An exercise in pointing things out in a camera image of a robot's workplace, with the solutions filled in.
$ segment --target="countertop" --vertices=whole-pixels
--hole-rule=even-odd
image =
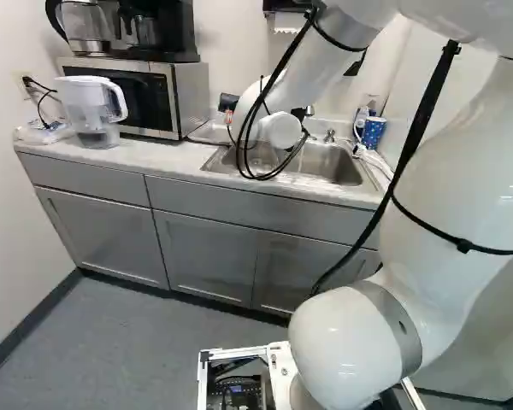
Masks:
[[[213,136],[224,131],[220,126],[208,123],[198,130],[197,135]],[[363,183],[351,187],[285,174],[263,182],[244,179],[237,173],[227,175],[202,171],[200,168],[219,147],[186,140],[162,142],[122,138],[120,145],[112,149],[87,149],[78,138],[64,139],[50,145],[30,145],[15,141],[14,146],[18,152],[64,161],[368,210],[376,209],[383,197],[380,176],[358,160],[354,162]]]

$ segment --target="white wall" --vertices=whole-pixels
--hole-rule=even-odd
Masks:
[[[261,74],[271,73],[294,39],[273,33],[262,0],[194,0],[194,20],[199,53],[209,63],[212,107],[221,92],[241,95]],[[410,23],[398,16],[369,48],[353,84],[342,79],[315,103],[316,116],[352,120],[365,93],[385,100],[409,31]]]
[[[74,269],[11,143],[14,127],[36,114],[11,73],[50,84],[61,53],[68,49],[49,26],[44,1],[0,2],[0,342]]]
[[[394,167],[446,41],[418,24],[412,29],[386,105],[388,131],[379,147]],[[463,46],[449,73],[426,138],[453,119],[481,89],[495,61],[492,53]],[[459,395],[501,401],[513,396],[513,260],[479,297],[459,338],[413,380],[419,387]]]

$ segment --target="baseboard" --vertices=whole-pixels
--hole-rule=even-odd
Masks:
[[[81,278],[80,270],[74,269],[3,339],[0,343],[0,367]]]
[[[396,384],[393,386],[396,390],[403,390],[403,387],[401,384]],[[442,391],[437,390],[431,390],[431,389],[423,389],[420,387],[416,387],[416,391],[419,395],[425,397],[426,395],[432,395],[435,397],[440,397],[444,399],[450,399],[454,401],[461,401],[466,403],[474,403],[474,404],[481,404],[483,406],[494,406],[494,407],[501,407],[505,410],[513,410],[513,397],[509,399],[508,401],[495,401],[495,400],[489,400],[489,399],[481,399],[479,397],[473,397],[470,395],[455,395],[452,393],[445,393]]]
[[[190,303],[192,305],[196,305],[202,308],[218,310],[219,312],[230,313],[247,319],[253,319],[259,322],[269,323],[271,325],[277,325],[282,327],[287,327],[289,325],[289,319],[277,316],[275,314],[260,312],[257,310],[249,309],[247,307],[229,305],[224,302],[213,301],[210,299],[205,299],[203,297],[189,295],[174,290],[159,289],[155,288],[154,286],[149,286],[148,284],[131,282],[127,279],[116,278],[109,275],[105,275],[100,272],[90,271],[87,269],[80,269],[80,271],[87,278],[98,280],[99,282],[104,282],[107,284],[114,284],[124,289],[135,290],[137,292],[142,292],[147,295],[157,296],[163,299],[175,299],[179,302]]]

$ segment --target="stainless steel sink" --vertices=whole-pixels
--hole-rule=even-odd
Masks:
[[[283,149],[275,149],[268,143],[259,143],[247,154],[254,173],[271,171],[289,155]],[[201,169],[212,173],[238,173],[235,148],[218,149]],[[335,185],[358,186],[363,183],[348,151],[335,143],[306,142],[283,174],[308,176]]]

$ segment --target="floor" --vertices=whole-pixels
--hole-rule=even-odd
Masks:
[[[286,329],[83,278],[0,369],[0,410],[193,410],[200,349]]]

